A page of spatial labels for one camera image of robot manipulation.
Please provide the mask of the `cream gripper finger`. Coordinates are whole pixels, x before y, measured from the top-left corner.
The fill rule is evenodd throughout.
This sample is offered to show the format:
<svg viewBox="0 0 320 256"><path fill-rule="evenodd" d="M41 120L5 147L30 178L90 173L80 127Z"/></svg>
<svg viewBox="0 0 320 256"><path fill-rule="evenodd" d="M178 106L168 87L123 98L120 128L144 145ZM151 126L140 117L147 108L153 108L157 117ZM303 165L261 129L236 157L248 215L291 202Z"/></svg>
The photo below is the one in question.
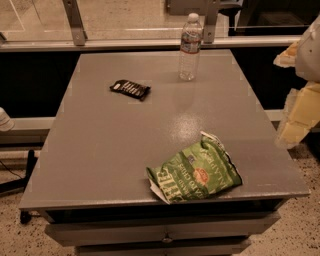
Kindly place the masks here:
<svg viewBox="0 0 320 256"><path fill-rule="evenodd" d="M275 144L284 149L297 146L320 122L320 84L308 82L287 95Z"/></svg>
<svg viewBox="0 0 320 256"><path fill-rule="evenodd" d="M273 64L282 68L294 67L296 63L298 44L299 42L292 43L286 50L276 56Z"/></svg>

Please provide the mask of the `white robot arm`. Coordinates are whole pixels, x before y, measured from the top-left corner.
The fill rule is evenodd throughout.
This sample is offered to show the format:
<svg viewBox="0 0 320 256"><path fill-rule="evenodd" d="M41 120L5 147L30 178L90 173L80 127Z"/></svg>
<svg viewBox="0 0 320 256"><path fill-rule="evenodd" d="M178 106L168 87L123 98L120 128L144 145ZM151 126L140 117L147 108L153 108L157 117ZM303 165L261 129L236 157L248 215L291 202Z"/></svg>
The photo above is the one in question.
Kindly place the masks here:
<svg viewBox="0 0 320 256"><path fill-rule="evenodd" d="M302 89L290 90L277 129L276 145L291 149L320 122L320 16L273 64L294 67L296 75L307 81Z"/></svg>

